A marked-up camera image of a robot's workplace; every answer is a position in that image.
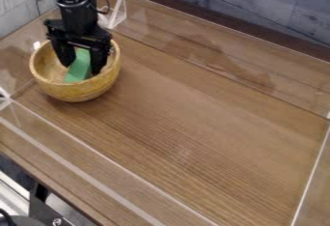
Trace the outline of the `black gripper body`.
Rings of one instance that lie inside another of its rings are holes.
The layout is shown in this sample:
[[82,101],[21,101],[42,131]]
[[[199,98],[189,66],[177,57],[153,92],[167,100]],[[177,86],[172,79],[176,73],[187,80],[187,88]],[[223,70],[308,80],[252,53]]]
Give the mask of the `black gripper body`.
[[66,54],[74,47],[109,53],[112,35],[98,26],[92,27],[85,33],[78,33],[68,31],[58,19],[46,19],[44,25],[56,54]]

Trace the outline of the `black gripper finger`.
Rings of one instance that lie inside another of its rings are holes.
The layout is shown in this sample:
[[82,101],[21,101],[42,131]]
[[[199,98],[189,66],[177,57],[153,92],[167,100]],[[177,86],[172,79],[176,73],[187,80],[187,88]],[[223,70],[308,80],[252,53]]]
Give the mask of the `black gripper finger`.
[[90,66],[92,74],[97,75],[106,64],[106,58],[109,55],[109,46],[93,47],[90,49]]
[[58,62],[68,68],[76,59],[74,44],[68,40],[52,39],[52,46]]

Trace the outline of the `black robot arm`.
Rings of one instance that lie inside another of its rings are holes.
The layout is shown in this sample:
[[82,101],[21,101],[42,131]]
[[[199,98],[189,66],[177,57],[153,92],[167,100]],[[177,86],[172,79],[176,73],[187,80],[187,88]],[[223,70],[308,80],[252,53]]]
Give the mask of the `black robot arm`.
[[112,35],[97,23],[97,15],[106,14],[96,7],[96,0],[56,0],[60,19],[46,19],[48,39],[58,62],[68,68],[76,59],[74,48],[90,55],[92,75],[106,64]]

